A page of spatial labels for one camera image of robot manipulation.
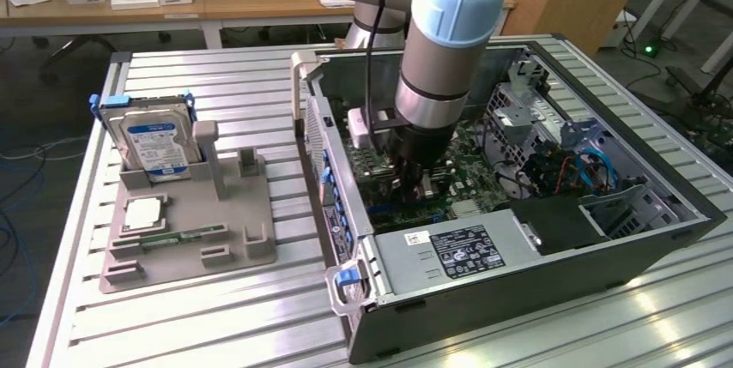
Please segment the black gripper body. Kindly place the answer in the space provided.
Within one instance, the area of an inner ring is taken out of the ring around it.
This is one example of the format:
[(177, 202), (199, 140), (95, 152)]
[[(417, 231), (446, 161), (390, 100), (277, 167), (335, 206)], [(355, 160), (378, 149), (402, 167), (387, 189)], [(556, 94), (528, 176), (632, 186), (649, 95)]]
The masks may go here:
[(444, 157), (456, 132), (456, 124), (438, 129), (425, 129), (409, 124), (393, 128), (387, 151), (396, 169), (433, 168)]

